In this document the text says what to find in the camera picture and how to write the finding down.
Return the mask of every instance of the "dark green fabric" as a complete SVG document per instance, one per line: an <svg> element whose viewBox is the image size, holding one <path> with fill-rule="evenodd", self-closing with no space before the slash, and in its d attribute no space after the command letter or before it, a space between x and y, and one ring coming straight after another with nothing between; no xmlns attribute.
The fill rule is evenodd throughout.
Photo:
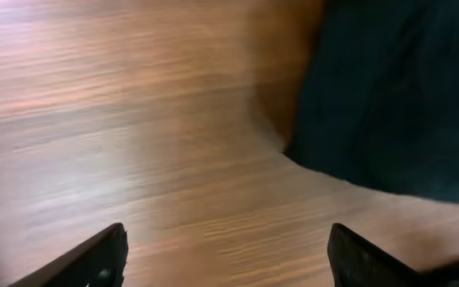
<svg viewBox="0 0 459 287"><path fill-rule="evenodd" d="M459 0L329 1L286 155L459 202Z"/></svg>

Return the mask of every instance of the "folded cloth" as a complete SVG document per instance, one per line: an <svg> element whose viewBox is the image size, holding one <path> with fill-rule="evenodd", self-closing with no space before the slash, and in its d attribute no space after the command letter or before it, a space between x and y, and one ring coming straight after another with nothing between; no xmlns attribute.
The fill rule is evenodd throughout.
<svg viewBox="0 0 459 287"><path fill-rule="evenodd" d="M328 0L285 154L360 186L459 202L459 0Z"/></svg>

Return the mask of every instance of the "wooden surface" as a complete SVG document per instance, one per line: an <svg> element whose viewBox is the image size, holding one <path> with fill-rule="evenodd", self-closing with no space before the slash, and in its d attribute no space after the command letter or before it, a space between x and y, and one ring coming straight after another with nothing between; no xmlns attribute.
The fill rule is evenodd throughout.
<svg viewBox="0 0 459 287"><path fill-rule="evenodd" d="M333 222L459 258L459 206L280 153L321 5L0 0L0 286L113 222L125 286L330 286Z"/></svg>

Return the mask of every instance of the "dark cloth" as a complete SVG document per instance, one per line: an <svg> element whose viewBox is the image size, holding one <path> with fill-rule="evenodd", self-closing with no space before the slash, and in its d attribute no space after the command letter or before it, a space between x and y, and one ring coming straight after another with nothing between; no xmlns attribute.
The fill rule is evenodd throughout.
<svg viewBox="0 0 459 287"><path fill-rule="evenodd" d="M329 0L285 153L360 186L459 202L459 0Z"/></svg>

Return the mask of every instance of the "black object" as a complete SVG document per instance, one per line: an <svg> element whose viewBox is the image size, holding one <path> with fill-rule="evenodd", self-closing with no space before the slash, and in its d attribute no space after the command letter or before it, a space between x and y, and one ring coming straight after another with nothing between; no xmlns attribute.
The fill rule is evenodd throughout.
<svg viewBox="0 0 459 287"><path fill-rule="evenodd" d="M361 186L459 202L459 0L327 0L285 154Z"/></svg>
<svg viewBox="0 0 459 287"><path fill-rule="evenodd" d="M121 287L127 233L116 223L10 287Z"/></svg>
<svg viewBox="0 0 459 287"><path fill-rule="evenodd" d="M335 287L459 287L459 262L417 273L339 223L328 257Z"/></svg>

